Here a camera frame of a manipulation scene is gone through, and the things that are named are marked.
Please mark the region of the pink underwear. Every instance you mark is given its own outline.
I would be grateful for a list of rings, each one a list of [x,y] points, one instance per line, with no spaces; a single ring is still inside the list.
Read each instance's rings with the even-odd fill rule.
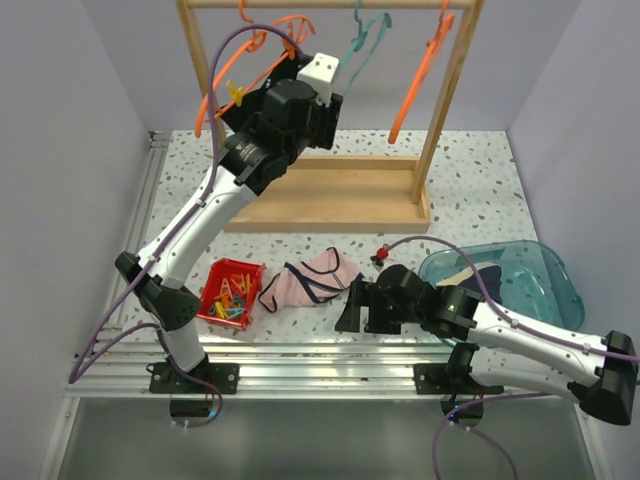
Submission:
[[[262,289],[258,301],[269,313],[285,307],[312,307],[328,303],[362,279],[346,255],[329,247],[311,260],[286,262]]]

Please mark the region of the orange clip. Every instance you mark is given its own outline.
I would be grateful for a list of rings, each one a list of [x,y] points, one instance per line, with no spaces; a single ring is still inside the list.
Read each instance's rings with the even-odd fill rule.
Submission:
[[[297,43],[296,43],[295,30],[293,29],[292,23],[289,23],[287,27],[288,27],[287,35],[290,38],[290,41],[283,39],[282,40],[283,48],[285,49],[288,57],[290,59],[294,59],[297,56],[297,50],[296,50]]]

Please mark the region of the black underwear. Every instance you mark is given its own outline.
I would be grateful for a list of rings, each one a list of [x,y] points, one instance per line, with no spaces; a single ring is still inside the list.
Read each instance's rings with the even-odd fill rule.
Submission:
[[[303,54],[302,56],[295,55],[293,59],[284,55],[282,61],[265,79],[261,80],[256,88],[251,89],[243,96],[240,105],[229,102],[222,108],[221,120],[232,132],[239,131],[252,114],[259,112],[268,88],[280,80],[295,79],[299,70],[306,66],[312,59],[313,57],[308,54]]]

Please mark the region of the yellow clip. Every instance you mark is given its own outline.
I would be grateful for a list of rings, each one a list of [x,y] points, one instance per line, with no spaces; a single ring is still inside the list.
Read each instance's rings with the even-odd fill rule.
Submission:
[[[225,86],[230,97],[229,104],[236,107],[241,107],[244,101],[244,97],[247,93],[246,88],[237,85],[233,80],[227,80]]]

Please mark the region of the orange hanger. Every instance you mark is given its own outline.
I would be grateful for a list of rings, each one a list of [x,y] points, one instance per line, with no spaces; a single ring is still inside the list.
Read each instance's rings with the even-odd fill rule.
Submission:
[[[226,47],[223,48],[221,59],[225,60],[225,63],[222,66],[218,65],[214,74],[211,72],[205,74],[204,43],[196,19],[195,4],[193,1],[181,1],[180,5],[183,7],[183,28],[187,37],[187,46],[192,54],[194,69],[203,94],[203,99],[194,124],[195,136],[199,138],[204,128],[211,126],[211,117],[209,115],[209,100],[211,96],[209,95],[209,91],[216,94],[220,86],[225,87],[226,81],[229,80],[227,76],[233,71],[237,64],[243,65],[251,59],[257,59],[259,65],[265,66],[266,69],[246,85],[236,82],[237,85],[245,87],[248,93],[251,89],[256,88],[261,80],[265,79],[287,53],[283,48],[283,39],[278,35],[263,29],[250,30],[242,44],[237,42],[238,48],[233,54],[226,55]],[[220,118],[223,112],[222,108],[230,102],[229,93],[224,94],[223,97],[227,99],[225,104],[222,104],[217,97],[214,97],[216,104],[214,119],[217,122],[216,133],[219,136],[224,133],[224,127],[222,126]]]
[[[439,13],[439,23],[434,36],[426,43],[426,51],[416,70],[411,84],[404,97],[403,103],[394,119],[388,136],[388,143],[394,144],[402,129],[403,123],[409,114],[412,105],[416,101],[418,94],[426,80],[431,68],[433,67],[441,48],[452,30],[455,22],[455,15],[449,11],[449,1],[444,0],[441,3]]]

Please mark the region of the teal clip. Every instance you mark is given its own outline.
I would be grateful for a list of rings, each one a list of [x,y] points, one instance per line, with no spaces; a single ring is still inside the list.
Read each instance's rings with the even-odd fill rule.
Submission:
[[[232,320],[242,317],[246,310],[240,307],[220,308],[217,310],[218,316],[224,320]]]

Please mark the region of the teal hanger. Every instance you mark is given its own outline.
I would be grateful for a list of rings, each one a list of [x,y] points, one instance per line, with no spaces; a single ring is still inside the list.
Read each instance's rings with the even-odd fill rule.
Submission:
[[[361,8],[362,2],[360,0],[356,0],[353,7],[353,20],[357,25],[357,32],[356,35],[351,39],[351,42],[345,54],[340,59],[339,67],[341,71],[343,71],[348,66],[352,57],[355,54],[358,54],[367,45],[373,27],[378,26],[378,30],[375,35],[375,39],[371,43],[370,48],[367,51],[366,55],[363,57],[361,63],[351,73],[350,77],[346,81],[346,84],[341,92],[341,95],[343,97],[345,97],[349,93],[356,79],[366,67],[371,57],[378,49],[380,43],[385,38],[386,33],[392,28],[392,16],[389,12],[383,11],[381,13],[378,13],[376,16],[371,17],[368,22],[364,22],[360,15]]]

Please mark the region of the navy underwear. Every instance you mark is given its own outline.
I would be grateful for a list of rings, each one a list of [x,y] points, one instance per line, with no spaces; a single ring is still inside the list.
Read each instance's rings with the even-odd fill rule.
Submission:
[[[482,279],[485,289],[491,299],[498,303],[502,303],[501,286],[502,286],[502,268],[494,263],[483,262],[476,265],[476,269]],[[462,288],[482,293],[480,283],[470,267],[466,267],[458,273],[440,280],[438,286],[460,286]]]

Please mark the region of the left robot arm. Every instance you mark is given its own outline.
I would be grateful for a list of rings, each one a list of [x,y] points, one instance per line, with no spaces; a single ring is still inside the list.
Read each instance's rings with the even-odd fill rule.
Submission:
[[[175,363],[172,379],[185,392],[201,390],[208,379],[195,325],[200,300],[186,287],[187,276],[229,221],[306,148],[331,148],[341,104],[331,81],[313,78],[270,81],[247,94],[224,113],[233,133],[213,148],[216,164],[178,215],[139,253],[116,259],[143,309],[159,321]]]

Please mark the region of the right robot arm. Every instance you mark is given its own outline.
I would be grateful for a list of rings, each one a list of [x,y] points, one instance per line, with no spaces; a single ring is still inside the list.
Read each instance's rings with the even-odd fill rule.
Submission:
[[[402,265],[374,282],[355,280],[334,328],[398,335],[405,324],[455,343],[445,362],[414,366],[419,394],[497,395],[514,387],[566,399],[609,424],[631,422],[639,358],[621,332],[564,330],[464,286],[432,286]]]

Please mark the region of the wooden clothes rack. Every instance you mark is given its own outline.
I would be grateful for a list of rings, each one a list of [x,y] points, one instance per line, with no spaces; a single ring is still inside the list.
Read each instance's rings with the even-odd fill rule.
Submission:
[[[365,8],[436,9],[443,1],[365,1]],[[257,201],[224,223],[229,232],[424,233],[426,177],[483,4],[449,1],[457,31],[420,156],[318,155],[298,160]]]

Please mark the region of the red bin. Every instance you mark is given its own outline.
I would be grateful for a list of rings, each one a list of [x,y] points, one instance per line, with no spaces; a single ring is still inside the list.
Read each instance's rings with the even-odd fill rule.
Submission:
[[[228,258],[215,261],[202,291],[196,317],[212,325],[246,331],[262,290],[265,270],[263,264]]]

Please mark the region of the blue transparent tray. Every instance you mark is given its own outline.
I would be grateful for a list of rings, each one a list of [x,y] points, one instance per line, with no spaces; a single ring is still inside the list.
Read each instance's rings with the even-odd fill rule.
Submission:
[[[465,247],[475,266],[490,262],[502,268],[501,305],[550,325],[576,331],[585,319],[580,295],[560,257],[531,240]]]

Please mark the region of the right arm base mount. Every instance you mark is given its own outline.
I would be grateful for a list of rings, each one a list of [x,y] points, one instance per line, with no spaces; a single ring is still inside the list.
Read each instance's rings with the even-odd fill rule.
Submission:
[[[483,385],[471,377],[471,361],[480,347],[473,343],[457,344],[445,363],[417,363],[413,380],[418,395],[497,395],[500,385]]]

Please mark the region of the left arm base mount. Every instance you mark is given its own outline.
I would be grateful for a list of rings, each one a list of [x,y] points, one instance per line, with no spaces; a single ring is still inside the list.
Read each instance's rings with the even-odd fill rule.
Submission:
[[[235,394],[240,379],[237,363],[208,363],[181,374],[168,360],[146,366],[151,375],[152,394],[213,394],[213,387],[223,395]]]

